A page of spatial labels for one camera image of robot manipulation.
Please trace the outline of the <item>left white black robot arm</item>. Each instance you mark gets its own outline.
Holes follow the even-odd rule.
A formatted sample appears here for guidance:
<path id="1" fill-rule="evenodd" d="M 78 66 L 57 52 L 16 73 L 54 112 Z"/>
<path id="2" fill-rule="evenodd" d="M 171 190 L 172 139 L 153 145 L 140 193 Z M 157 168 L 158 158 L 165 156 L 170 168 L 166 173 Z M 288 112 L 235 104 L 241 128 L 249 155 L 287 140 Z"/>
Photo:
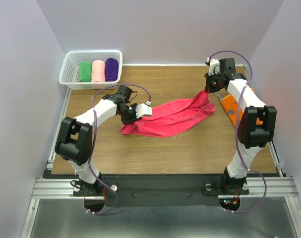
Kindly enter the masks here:
<path id="1" fill-rule="evenodd" d="M 139 120 L 137 104 L 130 104 L 132 93 L 127 86 L 120 86 L 115 94 L 107 94 L 93 108 L 74 118 L 61 121 L 55 152 L 66 160 L 79 176 L 79 181 L 71 183 L 76 191 L 84 190 L 97 195 L 103 189 L 101 173 L 91 164 L 97 127 L 111 117 L 119 115 L 122 123 L 132 124 Z"/>

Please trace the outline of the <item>pink microfiber towel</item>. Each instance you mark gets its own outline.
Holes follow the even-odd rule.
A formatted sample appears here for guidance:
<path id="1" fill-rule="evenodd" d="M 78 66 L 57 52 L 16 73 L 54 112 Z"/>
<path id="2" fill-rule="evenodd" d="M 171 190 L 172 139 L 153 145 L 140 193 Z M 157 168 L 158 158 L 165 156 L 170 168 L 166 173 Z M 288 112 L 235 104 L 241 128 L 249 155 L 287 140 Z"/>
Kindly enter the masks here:
<path id="1" fill-rule="evenodd" d="M 153 109 L 153 115 L 133 124 L 123 125 L 123 135 L 143 135 L 151 137 L 171 137 L 185 132 L 199 124 L 215 111 L 205 91 L 192 99 L 178 99 Z"/>

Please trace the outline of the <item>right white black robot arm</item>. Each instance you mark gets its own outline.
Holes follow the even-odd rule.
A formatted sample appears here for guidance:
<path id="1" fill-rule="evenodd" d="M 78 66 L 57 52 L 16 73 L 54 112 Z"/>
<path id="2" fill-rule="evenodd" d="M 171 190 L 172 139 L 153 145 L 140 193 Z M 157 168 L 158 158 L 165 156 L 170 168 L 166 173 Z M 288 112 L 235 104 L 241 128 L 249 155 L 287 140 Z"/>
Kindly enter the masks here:
<path id="1" fill-rule="evenodd" d="M 220 190 L 224 193 L 247 190 L 246 176 L 250 165 L 257 153 L 274 137 L 277 110 L 256 96 L 246 77 L 236 72 L 233 58 L 207 58 L 206 64 L 209 71 L 205 74 L 205 92 L 225 89 L 237 102 L 237 112 L 242 112 L 237 114 L 237 151 L 221 176 Z"/>

